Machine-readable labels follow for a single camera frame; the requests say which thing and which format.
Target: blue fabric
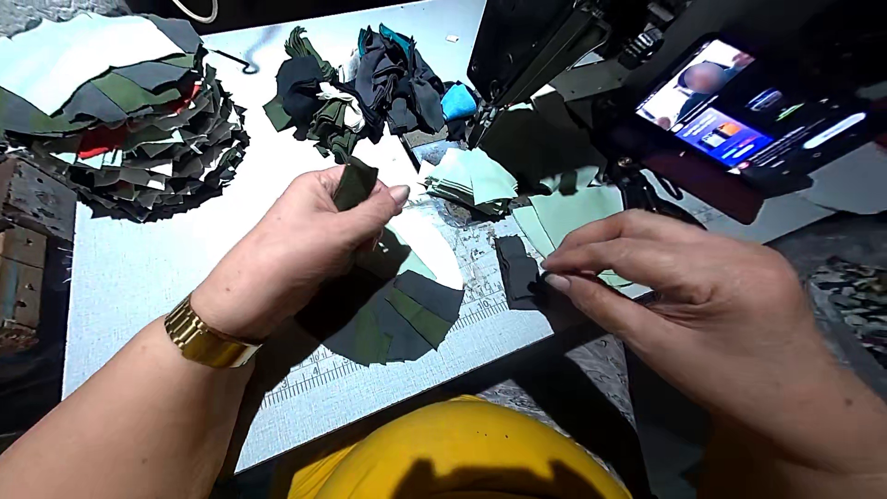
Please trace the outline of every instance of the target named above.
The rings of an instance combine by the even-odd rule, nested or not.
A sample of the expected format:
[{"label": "blue fabric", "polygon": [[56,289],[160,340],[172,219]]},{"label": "blue fabric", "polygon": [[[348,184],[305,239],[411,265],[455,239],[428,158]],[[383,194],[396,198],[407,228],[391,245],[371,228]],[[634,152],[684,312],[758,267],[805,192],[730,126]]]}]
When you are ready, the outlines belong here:
[{"label": "blue fabric", "polygon": [[400,47],[404,49],[404,55],[409,55],[410,43],[404,40],[402,36],[398,35],[394,31],[391,31],[387,26],[381,23],[379,24],[379,34],[400,45]]},{"label": "blue fabric", "polygon": [[443,118],[445,121],[455,120],[473,115],[477,111],[475,98],[463,84],[453,85],[441,99]]}]

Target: gold watch band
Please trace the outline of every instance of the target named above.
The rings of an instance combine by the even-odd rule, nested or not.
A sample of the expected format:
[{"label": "gold watch band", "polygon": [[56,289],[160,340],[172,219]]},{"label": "gold watch band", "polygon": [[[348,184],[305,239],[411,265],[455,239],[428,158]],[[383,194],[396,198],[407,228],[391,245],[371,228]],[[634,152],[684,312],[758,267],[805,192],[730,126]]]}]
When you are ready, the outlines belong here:
[{"label": "gold watch band", "polygon": [[212,329],[191,308],[191,295],[172,309],[163,325],[183,357],[211,368],[238,368],[262,346]]}]

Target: white fabric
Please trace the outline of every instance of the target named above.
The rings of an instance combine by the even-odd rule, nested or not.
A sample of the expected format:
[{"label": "white fabric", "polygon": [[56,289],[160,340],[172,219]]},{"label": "white fabric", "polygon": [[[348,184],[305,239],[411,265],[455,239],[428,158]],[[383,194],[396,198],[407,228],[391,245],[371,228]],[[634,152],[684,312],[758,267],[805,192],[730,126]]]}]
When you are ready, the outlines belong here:
[{"label": "white fabric", "polygon": [[341,91],[327,82],[320,82],[320,93],[318,97],[322,100],[344,100],[345,107],[345,126],[353,131],[360,131],[364,128],[364,113],[360,111],[360,105],[357,103],[357,97]]},{"label": "white fabric", "polygon": [[0,87],[51,115],[110,67],[183,53],[150,20],[82,13],[0,38]]}]

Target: fingernail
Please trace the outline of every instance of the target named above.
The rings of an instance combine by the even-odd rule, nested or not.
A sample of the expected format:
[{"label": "fingernail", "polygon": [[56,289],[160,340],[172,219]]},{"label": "fingernail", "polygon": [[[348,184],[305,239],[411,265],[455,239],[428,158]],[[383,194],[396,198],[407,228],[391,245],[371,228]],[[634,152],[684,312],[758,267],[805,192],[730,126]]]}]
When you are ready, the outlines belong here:
[{"label": "fingernail", "polygon": [[394,198],[394,202],[397,203],[397,206],[404,206],[406,203],[406,198],[410,197],[410,187],[409,186],[393,186],[389,189],[389,194]]},{"label": "fingernail", "polygon": [[546,276],[546,282],[561,293],[566,293],[569,290],[569,279],[562,275],[550,273]]}]

